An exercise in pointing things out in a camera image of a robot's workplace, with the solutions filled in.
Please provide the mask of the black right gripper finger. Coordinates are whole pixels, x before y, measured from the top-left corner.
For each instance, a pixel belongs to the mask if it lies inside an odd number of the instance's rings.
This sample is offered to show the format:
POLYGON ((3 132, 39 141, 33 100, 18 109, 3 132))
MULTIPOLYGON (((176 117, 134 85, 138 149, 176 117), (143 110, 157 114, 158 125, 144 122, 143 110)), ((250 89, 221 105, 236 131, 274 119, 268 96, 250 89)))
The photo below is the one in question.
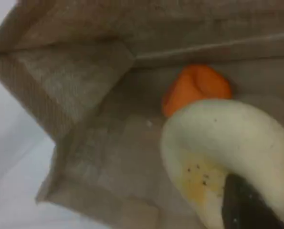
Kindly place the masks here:
POLYGON ((225 229, 284 229, 284 222, 242 177, 228 174, 223 191, 221 215, 225 229))

